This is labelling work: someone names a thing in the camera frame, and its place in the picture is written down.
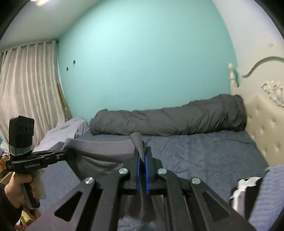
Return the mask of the person's left forearm sleeve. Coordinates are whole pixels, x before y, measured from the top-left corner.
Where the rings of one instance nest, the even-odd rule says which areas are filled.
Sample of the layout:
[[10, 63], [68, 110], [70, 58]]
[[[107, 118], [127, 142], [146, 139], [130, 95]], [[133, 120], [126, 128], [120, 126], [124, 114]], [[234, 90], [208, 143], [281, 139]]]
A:
[[23, 210], [23, 205], [19, 208], [14, 207], [8, 200], [5, 192], [5, 186], [1, 184], [1, 200], [0, 200], [0, 213], [1, 213], [1, 230], [9, 231], [15, 230], [14, 226], [19, 221]]

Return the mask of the person's left hand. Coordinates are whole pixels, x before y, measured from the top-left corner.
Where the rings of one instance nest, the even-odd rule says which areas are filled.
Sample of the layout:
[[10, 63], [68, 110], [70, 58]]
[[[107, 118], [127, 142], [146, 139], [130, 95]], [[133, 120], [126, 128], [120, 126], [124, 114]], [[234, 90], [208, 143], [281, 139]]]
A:
[[24, 183], [30, 184], [34, 198], [42, 200], [46, 199], [46, 193], [41, 176], [32, 177], [30, 174], [18, 174], [14, 172], [9, 183], [5, 186], [4, 192], [10, 203], [15, 208], [18, 209], [22, 204], [26, 203], [22, 189], [22, 185]]

